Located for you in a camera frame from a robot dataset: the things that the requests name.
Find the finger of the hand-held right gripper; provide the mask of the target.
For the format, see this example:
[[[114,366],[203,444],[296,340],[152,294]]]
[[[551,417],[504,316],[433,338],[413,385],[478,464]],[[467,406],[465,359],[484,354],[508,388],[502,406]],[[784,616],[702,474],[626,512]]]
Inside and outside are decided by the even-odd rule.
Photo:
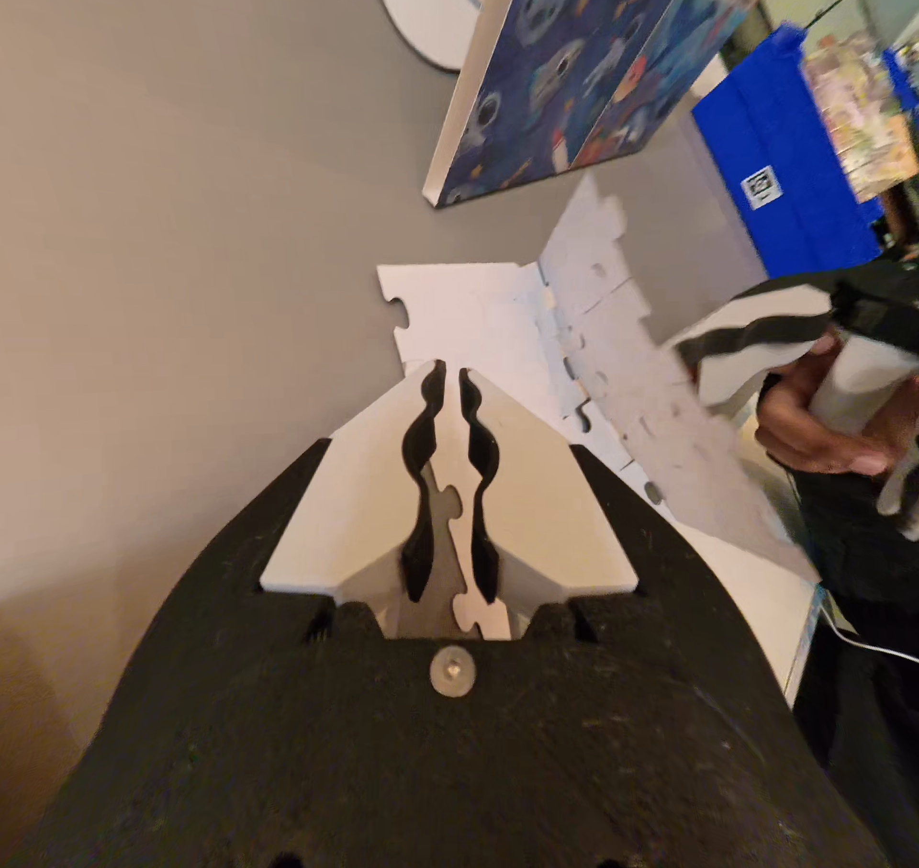
[[[775,368],[807,353],[815,340],[752,344],[740,350],[704,357],[697,366],[697,399],[707,409],[720,410]]]
[[[795,285],[729,301],[680,333],[672,348],[688,369],[703,373],[718,360],[744,366],[764,350],[811,344],[831,324],[829,293]]]

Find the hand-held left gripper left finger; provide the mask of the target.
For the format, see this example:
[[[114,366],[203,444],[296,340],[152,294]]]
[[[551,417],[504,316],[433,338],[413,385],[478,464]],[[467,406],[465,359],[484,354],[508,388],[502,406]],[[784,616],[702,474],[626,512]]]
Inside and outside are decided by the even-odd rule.
[[[430,488],[446,364],[423,363],[332,435],[260,577],[337,604],[422,598],[434,563]]]

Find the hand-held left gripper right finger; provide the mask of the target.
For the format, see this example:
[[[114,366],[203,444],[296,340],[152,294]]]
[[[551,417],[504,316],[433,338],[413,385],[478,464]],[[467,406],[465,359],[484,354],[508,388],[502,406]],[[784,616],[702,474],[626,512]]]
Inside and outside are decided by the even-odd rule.
[[[539,609],[632,593],[638,576],[566,437],[477,370],[459,371],[472,499],[471,561],[488,603]]]

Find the person's right hand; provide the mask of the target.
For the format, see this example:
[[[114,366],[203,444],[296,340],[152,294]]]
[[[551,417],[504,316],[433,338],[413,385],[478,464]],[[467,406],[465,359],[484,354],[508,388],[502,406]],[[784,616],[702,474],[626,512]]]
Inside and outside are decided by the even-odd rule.
[[[810,413],[810,403],[842,349],[834,330],[796,361],[773,369],[756,408],[755,438],[787,468],[805,473],[890,473],[913,441],[918,418],[918,380],[910,377],[862,433],[844,436]]]

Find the blue plastic bin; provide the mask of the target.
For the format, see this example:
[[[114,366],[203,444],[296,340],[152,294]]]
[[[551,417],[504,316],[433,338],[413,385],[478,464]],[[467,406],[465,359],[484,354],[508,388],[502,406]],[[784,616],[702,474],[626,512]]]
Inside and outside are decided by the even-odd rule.
[[[783,23],[693,110],[697,126],[768,277],[875,260],[879,195],[859,203],[803,72],[807,32]],[[917,92],[886,61],[911,129]]]

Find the person in black jacket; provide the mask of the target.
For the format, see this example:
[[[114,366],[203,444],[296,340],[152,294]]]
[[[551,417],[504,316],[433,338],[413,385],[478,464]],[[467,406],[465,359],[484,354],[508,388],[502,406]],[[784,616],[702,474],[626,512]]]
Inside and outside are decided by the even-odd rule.
[[[810,559],[856,641],[916,657],[918,549],[879,516],[879,484],[793,472]],[[918,667],[854,647],[826,621],[793,709],[805,740],[892,866],[918,865]]]

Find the illustrated puzzle box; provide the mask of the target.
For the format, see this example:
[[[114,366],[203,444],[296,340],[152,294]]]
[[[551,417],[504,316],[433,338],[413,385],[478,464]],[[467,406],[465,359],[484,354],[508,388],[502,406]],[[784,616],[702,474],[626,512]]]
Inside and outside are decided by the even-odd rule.
[[[484,0],[423,188],[444,208],[643,149],[759,0]]]

